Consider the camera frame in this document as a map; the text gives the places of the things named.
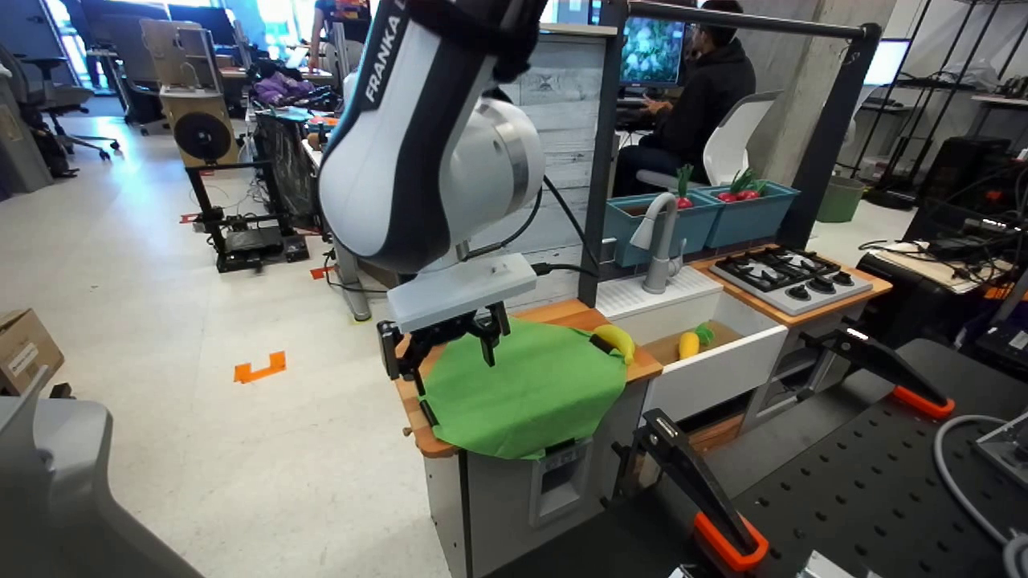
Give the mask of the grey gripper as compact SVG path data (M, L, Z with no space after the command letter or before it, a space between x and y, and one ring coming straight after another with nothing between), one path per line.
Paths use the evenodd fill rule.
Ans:
M455 260L454 253L428 260L394 260L394 272L405 284L384 293L389 319L379 321L379 350L389 379L422 379L422 362L437 346L437 335L424 332L458 315L473 315L473 335L481 345L481 361L496 362L496 346L511 332L507 309L511 295L537 287L532 264L522 253L484 253Z

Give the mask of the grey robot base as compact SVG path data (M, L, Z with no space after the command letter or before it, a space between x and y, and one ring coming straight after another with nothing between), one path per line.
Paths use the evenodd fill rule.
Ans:
M115 500L113 414L45 381L0 401L0 578L202 578Z

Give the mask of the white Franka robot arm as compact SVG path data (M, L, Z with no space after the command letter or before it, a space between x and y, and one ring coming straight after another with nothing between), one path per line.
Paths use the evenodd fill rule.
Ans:
M379 0L356 84L317 168L333 242L399 277L381 366L417 379L463 335L496 346L503 302L537 287L520 253L465 256L473 235L543 189L543 144L499 91L530 67L547 0Z

